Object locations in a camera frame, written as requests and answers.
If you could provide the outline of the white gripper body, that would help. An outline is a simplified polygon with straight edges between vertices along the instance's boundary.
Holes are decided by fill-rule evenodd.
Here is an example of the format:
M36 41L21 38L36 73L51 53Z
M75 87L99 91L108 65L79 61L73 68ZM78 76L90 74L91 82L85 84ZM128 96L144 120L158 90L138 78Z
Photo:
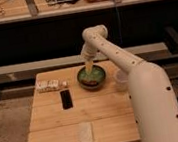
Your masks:
M84 43L80 53L83 59L88 61L93 60L95 58L97 51L96 48L90 45L89 43Z

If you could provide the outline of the yellowish translucent gripper finger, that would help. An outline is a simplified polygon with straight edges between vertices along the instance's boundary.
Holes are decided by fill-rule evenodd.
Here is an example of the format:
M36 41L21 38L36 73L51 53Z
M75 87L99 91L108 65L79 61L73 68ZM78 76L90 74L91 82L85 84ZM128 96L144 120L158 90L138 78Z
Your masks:
M88 60L85 62L85 71L86 73L89 75L92 71L92 67L93 67L93 61L92 60Z

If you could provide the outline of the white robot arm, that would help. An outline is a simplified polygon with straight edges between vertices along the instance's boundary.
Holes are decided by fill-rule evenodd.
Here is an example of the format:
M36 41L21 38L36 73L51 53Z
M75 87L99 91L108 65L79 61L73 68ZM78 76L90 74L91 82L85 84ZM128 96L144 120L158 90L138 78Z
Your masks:
M107 27L82 31L83 58L98 51L128 75L128 94L141 142L178 142L178 102L166 71L107 40Z

